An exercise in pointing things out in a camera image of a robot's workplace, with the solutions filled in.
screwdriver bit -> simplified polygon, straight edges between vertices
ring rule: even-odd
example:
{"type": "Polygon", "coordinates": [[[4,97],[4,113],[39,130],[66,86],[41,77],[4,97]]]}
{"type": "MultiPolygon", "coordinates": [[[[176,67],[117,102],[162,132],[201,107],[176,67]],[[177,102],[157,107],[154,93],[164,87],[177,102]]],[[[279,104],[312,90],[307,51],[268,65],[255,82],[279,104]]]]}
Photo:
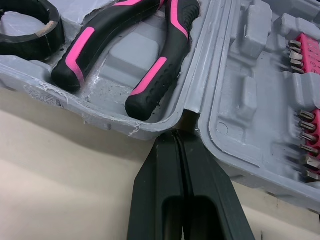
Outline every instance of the screwdriver bit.
{"type": "Polygon", "coordinates": [[[303,128],[303,129],[307,129],[307,130],[310,130],[310,131],[315,131],[317,129],[316,125],[312,124],[312,123],[309,123],[309,122],[306,122],[306,121],[300,121],[298,123],[298,126],[303,128]]]}
{"type": "Polygon", "coordinates": [[[315,182],[315,181],[320,181],[320,176],[316,173],[313,173],[311,171],[308,171],[308,170],[305,170],[303,173],[302,173],[302,176],[311,181],[311,182],[315,182]]]}
{"type": "Polygon", "coordinates": [[[290,52],[290,58],[294,59],[294,60],[301,61],[304,57],[301,54],[299,54],[299,53],[297,53],[295,51],[291,51],[290,52]]]}
{"type": "Polygon", "coordinates": [[[315,156],[319,155],[319,150],[314,147],[301,144],[300,148],[307,151],[308,153],[315,155],[315,156]]]}
{"type": "Polygon", "coordinates": [[[312,112],[308,112],[305,110],[300,110],[298,113],[298,116],[302,119],[308,120],[308,121],[313,121],[315,120],[316,116],[312,112]]]}
{"type": "Polygon", "coordinates": [[[305,167],[311,167],[313,169],[320,170],[320,160],[308,154],[303,156],[300,163],[305,167]]]}
{"type": "Polygon", "coordinates": [[[300,134],[300,137],[305,139],[305,140],[310,141],[313,144],[315,144],[318,141],[318,138],[316,136],[312,136],[311,134],[307,134],[305,132],[302,132],[300,134]]]}
{"type": "Polygon", "coordinates": [[[289,41],[289,46],[290,47],[297,47],[297,48],[301,48],[301,42],[297,41],[297,40],[290,40],[289,41]]]}
{"type": "Polygon", "coordinates": [[[296,66],[291,66],[292,70],[299,74],[305,74],[305,71],[303,71],[301,68],[298,68],[296,66]]]}
{"type": "Polygon", "coordinates": [[[296,53],[298,54],[301,54],[302,53],[302,50],[300,48],[297,48],[295,46],[290,46],[289,47],[292,51],[295,51],[296,53]]]}
{"type": "Polygon", "coordinates": [[[296,65],[299,68],[302,68],[304,66],[304,63],[295,59],[291,59],[290,63],[292,65],[296,65]]]}

pliers handle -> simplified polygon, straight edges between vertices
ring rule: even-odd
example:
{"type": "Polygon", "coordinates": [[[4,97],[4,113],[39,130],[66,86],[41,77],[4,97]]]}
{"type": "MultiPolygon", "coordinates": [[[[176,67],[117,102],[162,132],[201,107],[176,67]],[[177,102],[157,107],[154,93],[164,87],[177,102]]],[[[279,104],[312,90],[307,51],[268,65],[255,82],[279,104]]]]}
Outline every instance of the pliers handle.
{"type": "Polygon", "coordinates": [[[84,25],[51,73],[68,92],[79,91],[105,47],[124,29],[154,14],[163,0],[121,0],[84,25]]]}
{"type": "MultiPolygon", "coordinates": [[[[80,90],[110,41],[124,29],[153,15],[164,1],[120,0],[103,10],[81,29],[53,69],[52,81],[68,92],[80,90]]],[[[189,52],[191,26],[199,14],[197,0],[167,1],[165,45],[159,59],[125,103],[130,117],[142,121],[149,119],[170,85],[178,78],[181,65],[189,52]]]]}
{"type": "Polygon", "coordinates": [[[127,240],[254,240],[228,175],[201,140],[158,137],[135,178],[127,240]]]}

plastic tray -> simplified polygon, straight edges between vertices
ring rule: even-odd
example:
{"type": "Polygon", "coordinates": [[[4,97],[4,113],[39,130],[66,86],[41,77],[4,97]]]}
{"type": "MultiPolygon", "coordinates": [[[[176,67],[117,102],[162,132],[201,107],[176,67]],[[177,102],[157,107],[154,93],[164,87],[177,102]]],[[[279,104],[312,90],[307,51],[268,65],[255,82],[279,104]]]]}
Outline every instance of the plastic tray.
{"type": "MultiPolygon", "coordinates": [[[[320,40],[319,2],[201,0],[191,51],[177,85],[147,122],[128,117],[124,103],[164,45],[163,9],[116,37],[83,90],[70,94],[50,83],[50,71],[83,22],[111,1],[50,2],[61,13],[66,45],[45,62],[0,56],[0,86],[141,140],[159,136],[190,110],[199,114],[196,131],[232,180],[320,212],[320,182],[303,183],[300,177],[297,162],[305,153],[299,149],[296,114],[320,108],[320,75],[292,74],[286,48],[300,33],[320,40]]],[[[21,35],[41,27],[34,19],[9,12],[0,31],[21,35]]]]}

pink and black handle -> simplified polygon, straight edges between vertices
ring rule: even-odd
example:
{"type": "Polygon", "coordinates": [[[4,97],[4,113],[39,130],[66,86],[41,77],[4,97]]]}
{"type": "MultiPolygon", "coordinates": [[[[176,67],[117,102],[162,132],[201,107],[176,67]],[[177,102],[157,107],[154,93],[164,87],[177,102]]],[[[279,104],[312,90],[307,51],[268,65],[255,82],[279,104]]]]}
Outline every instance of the pink and black handle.
{"type": "Polygon", "coordinates": [[[200,14],[197,0],[168,0],[165,9],[167,36],[159,59],[125,102],[127,114],[146,121],[178,79],[182,63],[190,51],[190,30],[200,14]]]}
{"type": "Polygon", "coordinates": [[[124,29],[153,15],[163,3],[164,0],[120,0],[100,12],[83,26],[53,69],[52,81],[68,92],[80,90],[110,41],[124,29]]]}

table surface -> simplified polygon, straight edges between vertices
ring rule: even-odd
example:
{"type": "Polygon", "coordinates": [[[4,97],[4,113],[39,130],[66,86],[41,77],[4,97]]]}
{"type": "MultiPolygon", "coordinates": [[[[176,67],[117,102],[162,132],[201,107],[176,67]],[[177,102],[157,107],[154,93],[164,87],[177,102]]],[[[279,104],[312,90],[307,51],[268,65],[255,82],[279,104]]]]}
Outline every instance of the table surface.
{"type": "MultiPolygon", "coordinates": [[[[153,141],[0,89],[0,239],[125,240],[153,141]]],[[[234,183],[257,240],[320,240],[319,215],[234,183]]]]}

